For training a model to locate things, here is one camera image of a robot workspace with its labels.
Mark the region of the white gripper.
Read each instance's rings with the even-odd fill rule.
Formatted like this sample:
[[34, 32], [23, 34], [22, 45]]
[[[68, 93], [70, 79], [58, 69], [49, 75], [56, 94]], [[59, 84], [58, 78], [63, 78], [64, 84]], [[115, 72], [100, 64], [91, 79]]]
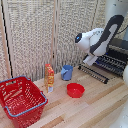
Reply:
[[91, 66], [96, 60], [97, 60], [97, 56], [87, 55], [86, 58], [83, 60], [83, 62], [88, 66]]

